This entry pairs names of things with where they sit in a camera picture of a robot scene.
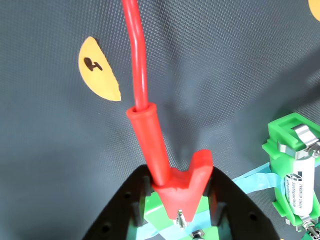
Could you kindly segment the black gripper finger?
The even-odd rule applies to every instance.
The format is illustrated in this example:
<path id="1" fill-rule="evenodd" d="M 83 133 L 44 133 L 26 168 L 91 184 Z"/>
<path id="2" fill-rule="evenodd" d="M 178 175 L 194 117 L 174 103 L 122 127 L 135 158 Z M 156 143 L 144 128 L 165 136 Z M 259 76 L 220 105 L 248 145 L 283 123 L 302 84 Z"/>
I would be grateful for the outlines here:
<path id="1" fill-rule="evenodd" d="M 270 219 L 220 169 L 214 168 L 206 186 L 210 224 L 220 240 L 279 240 Z"/>
<path id="2" fill-rule="evenodd" d="M 153 192 L 147 165 L 137 167 L 85 233 L 84 240 L 135 240 L 144 223 L 146 197 Z"/>

